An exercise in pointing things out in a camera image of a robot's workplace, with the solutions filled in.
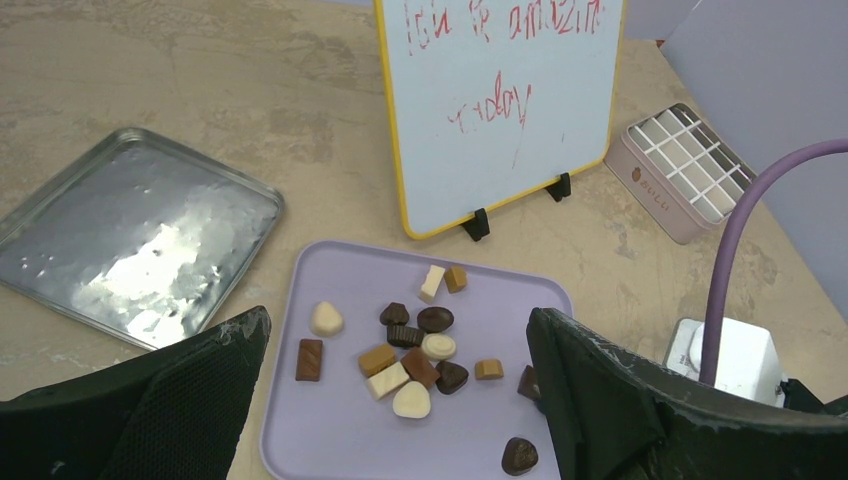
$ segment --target white chocolate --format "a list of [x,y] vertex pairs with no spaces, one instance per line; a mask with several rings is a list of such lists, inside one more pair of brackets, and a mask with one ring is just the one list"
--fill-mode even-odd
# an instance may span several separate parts
[[430,392],[419,382],[409,382],[392,400],[395,415],[403,418],[424,418],[430,414]]
[[409,374],[400,362],[393,363],[389,368],[369,378],[365,383],[374,400],[379,400],[392,390],[409,381]]
[[436,292],[439,290],[439,285],[442,283],[442,278],[445,276],[445,269],[436,265],[430,265],[430,271],[427,272],[427,278],[421,285],[421,291],[418,292],[418,298],[427,303],[433,303],[436,298]]
[[342,331],[344,318],[330,302],[321,302],[312,311],[309,329],[319,337],[332,337]]
[[421,342],[421,350],[430,360],[447,360],[456,355],[456,342],[443,333],[431,333]]

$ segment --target metal baking tray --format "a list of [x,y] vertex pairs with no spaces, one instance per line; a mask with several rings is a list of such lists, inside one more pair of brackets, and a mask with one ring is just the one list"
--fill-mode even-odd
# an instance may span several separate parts
[[201,153],[117,130],[0,220],[0,283],[161,348],[203,330],[283,209]]

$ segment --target yellow whiteboard frame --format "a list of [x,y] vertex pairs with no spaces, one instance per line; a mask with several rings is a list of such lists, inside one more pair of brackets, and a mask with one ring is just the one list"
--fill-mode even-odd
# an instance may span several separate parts
[[[610,99],[609,121],[607,122],[607,142],[606,146],[604,147],[604,153],[602,153],[600,158],[598,158],[597,160],[590,162],[572,172],[568,172],[569,175],[577,175],[580,172],[583,172],[598,165],[604,160],[604,157],[607,156],[607,151],[609,151],[610,140],[612,138],[612,112],[613,108],[615,108],[615,98],[618,91],[618,54],[621,51],[621,44],[624,40],[624,20],[627,18],[627,4],[627,0],[622,0],[621,20],[618,27],[618,47],[615,51],[615,67],[613,68],[612,98]],[[389,128],[391,129],[392,134],[392,156],[394,157],[395,164],[395,181],[397,182],[398,188],[398,202],[400,203],[401,223],[403,224],[404,232],[406,232],[406,234],[410,238],[412,238],[413,240],[424,240],[434,235],[438,235],[442,232],[450,230],[451,228],[458,227],[463,223],[467,222],[468,220],[472,220],[474,218],[474,214],[473,212],[470,212],[468,215],[460,217],[454,222],[451,222],[447,225],[425,233],[416,233],[412,230],[412,228],[410,228],[409,212],[407,212],[406,210],[406,192],[403,187],[403,164],[400,160],[400,141],[398,140],[397,115],[395,112],[395,95],[394,90],[392,88],[392,72],[391,65],[389,64],[389,42],[386,34],[386,19],[383,18],[383,0],[374,0],[374,17],[377,19],[377,42],[380,44],[380,63],[383,65],[383,83],[385,85],[384,90],[386,95],[386,104],[389,110]],[[490,205],[483,208],[485,208],[486,213],[489,213],[508,203],[514,202],[522,197],[526,197],[531,193],[535,193],[545,187],[549,187],[558,181],[559,178],[552,178],[551,180],[543,182],[538,186],[529,188],[505,200],[501,200],[500,202],[494,205]]]

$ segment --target pink storage box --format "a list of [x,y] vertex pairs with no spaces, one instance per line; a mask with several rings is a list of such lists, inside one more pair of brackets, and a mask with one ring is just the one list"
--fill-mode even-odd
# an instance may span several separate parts
[[625,129],[604,162],[680,244],[720,225],[754,178],[682,103]]

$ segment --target black stand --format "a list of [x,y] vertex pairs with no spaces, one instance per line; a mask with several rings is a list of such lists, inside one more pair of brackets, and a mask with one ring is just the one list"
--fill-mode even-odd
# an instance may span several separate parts
[[551,186],[545,187],[545,190],[551,194],[555,202],[561,201],[563,198],[571,195],[571,175],[563,173],[559,176],[559,181]]
[[474,212],[474,218],[463,223],[462,228],[468,232],[472,240],[479,242],[481,238],[489,234],[489,217],[486,216],[486,210],[481,208]]

